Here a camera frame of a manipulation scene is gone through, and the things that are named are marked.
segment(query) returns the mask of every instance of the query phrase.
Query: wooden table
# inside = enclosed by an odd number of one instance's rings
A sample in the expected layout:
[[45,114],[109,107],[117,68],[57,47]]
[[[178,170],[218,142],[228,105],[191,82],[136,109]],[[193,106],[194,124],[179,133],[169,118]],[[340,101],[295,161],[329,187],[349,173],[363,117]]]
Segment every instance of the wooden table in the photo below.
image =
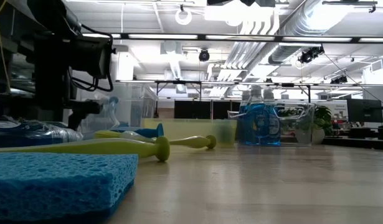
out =
[[173,147],[140,160],[107,223],[383,223],[383,151]]

